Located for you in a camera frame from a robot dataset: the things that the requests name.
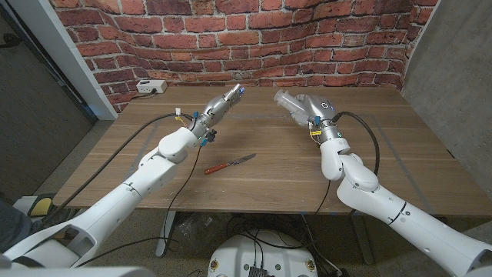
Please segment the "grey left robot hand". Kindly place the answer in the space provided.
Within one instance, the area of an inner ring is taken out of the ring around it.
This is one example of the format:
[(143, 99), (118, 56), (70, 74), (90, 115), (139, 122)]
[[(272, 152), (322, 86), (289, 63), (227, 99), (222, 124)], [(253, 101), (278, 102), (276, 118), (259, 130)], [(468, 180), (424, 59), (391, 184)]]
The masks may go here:
[(244, 94), (244, 87), (236, 84), (231, 90), (213, 98), (205, 107), (204, 111), (194, 121), (190, 131), (197, 137), (204, 136), (210, 128), (218, 124), (228, 110), (240, 102)]

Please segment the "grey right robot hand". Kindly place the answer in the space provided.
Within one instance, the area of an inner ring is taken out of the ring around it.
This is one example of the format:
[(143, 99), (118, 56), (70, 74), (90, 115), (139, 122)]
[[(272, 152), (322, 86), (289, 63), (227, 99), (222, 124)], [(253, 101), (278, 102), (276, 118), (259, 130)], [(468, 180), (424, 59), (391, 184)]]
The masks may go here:
[(316, 116), (320, 117), (320, 120), (331, 120), (336, 111), (331, 103), (325, 98), (319, 95), (296, 95), (294, 97), (301, 103), (303, 112), (294, 112), (291, 116), (300, 126), (308, 125), (308, 119), (314, 119)]

